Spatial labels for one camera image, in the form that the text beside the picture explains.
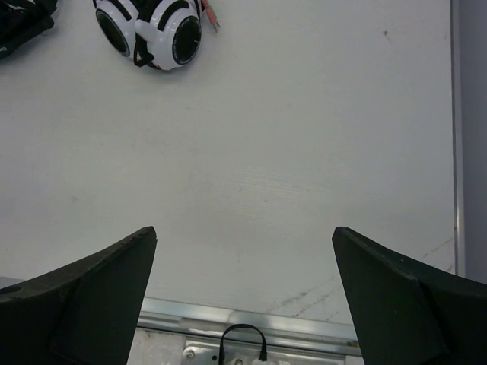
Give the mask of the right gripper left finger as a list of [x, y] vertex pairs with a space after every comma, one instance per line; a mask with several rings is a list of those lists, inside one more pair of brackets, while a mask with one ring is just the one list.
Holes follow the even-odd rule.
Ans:
[[125, 364], [157, 235], [143, 227], [106, 249], [1, 289], [3, 364]]

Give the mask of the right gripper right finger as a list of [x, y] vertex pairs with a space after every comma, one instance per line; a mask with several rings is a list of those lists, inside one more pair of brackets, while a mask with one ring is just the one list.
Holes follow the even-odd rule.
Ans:
[[332, 237], [366, 364], [484, 364], [486, 285], [348, 228]]

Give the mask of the white and black headphones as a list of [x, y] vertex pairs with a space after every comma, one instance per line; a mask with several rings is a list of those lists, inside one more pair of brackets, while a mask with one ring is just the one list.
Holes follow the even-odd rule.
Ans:
[[208, 1], [94, 1], [103, 34], [135, 66], [161, 71], [181, 68], [195, 58], [202, 40], [202, 19], [220, 28]]

